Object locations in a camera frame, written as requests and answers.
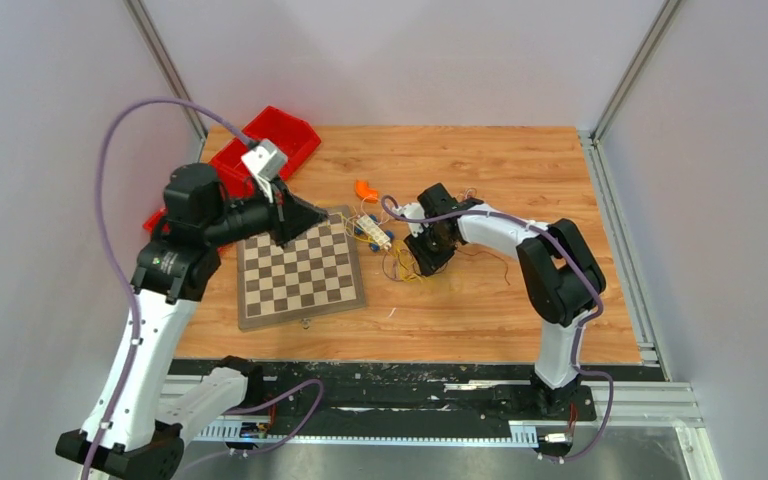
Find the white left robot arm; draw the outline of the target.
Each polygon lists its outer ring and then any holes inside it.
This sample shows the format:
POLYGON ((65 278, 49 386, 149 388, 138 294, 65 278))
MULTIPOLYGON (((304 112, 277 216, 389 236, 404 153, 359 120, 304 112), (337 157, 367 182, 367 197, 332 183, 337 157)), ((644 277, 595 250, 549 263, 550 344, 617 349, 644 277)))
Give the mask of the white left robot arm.
POLYGON ((233 356, 172 404, 160 396, 185 327, 220 266, 220 248, 259 235, 285 246, 328 217, 279 177, 234 198, 203 163, 176 169, 163 197, 165 217, 124 284, 129 313, 103 390, 83 425, 61 434, 55 446, 84 471, 119 479, 169 479, 186 447, 216 418, 233 408, 262 409, 262 368, 233 356))

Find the orange pipe elbow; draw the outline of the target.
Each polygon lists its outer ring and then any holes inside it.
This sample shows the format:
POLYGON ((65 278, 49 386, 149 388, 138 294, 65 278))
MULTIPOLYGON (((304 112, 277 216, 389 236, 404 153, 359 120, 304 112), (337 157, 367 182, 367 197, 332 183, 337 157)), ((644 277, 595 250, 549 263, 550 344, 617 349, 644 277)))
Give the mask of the orange pipe elbow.
POLYGON ((356 180, 354 191, 356 196, 364 203, 379 202, 379 192, 372 188, 366 180, 356 180))

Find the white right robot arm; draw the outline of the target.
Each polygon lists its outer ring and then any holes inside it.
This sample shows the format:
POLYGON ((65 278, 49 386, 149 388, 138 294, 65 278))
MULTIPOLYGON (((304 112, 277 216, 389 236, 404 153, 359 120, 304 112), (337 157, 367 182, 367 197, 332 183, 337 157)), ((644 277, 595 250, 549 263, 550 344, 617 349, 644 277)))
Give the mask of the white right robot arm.
POLYGON ((585 327, 604 311, 606 279, 577 225, 504 213, 476 198, 458 200, 442 184, 403 206, 387 197, 384 209, 408 224, 405 243, 423 276, 436 274, 459 247, 476 244, 517 260, 528 299, 542 320, 531 403, 556 417, 571 403, 582 370, 585 327))

